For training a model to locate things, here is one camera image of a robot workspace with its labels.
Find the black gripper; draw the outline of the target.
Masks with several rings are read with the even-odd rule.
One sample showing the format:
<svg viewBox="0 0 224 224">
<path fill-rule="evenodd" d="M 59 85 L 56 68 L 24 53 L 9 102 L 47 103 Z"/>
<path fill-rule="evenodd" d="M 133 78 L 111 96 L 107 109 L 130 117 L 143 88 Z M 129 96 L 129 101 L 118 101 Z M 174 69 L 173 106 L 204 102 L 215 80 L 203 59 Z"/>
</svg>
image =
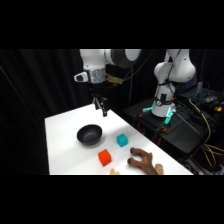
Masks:
<svg viewBox="0 0 224 224">
<path fill-rule="evenodd" d="M 90 93 L 93 96 L 93 104 L 95 105 L 95 109 L 101 109 L 103 112 L 103 116 L 106 117 L 108 111 L 110 110 L 110 104 L 109 100 L 106 97 L 106 86 L 105 83 L 98 83 L 98 84 L 90 84 Z"/>
</svg>

